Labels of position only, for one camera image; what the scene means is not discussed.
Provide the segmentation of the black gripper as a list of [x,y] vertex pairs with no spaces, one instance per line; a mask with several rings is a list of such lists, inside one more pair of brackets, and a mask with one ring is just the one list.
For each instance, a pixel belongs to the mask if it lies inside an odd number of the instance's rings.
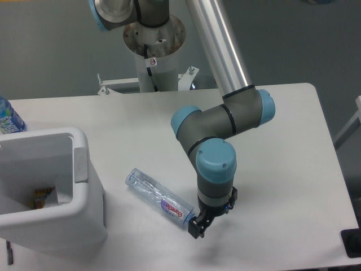
[[206,229],[212,224],[215,217],[228,214],[234,208],[237,201],[237,188],[232,187],[231,196],[228,201],[221,206],[210,206],[198,198],[198,205],[200,207],[200,214],[190,219],[188,223],[188,233],[197,238],[203,238]]

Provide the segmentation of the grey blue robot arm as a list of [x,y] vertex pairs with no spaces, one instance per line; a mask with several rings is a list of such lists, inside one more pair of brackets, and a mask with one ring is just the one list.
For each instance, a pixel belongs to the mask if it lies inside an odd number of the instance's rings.
[[[140,91],[178,89],[174,55],[183,46],[186,31],[170,13],[168,1],[90,1],[89,6],[101,30],[124,28]],[[267,91],[251,83],[222,1],[188,1],[187,7],[223,100],[205,111],[182,107],[171,118],[174,134],[197,173],[200,213],[190,219],[188,232],[198,238],[237,200],[236,154],[227,139],[269,122],[275,103]]]

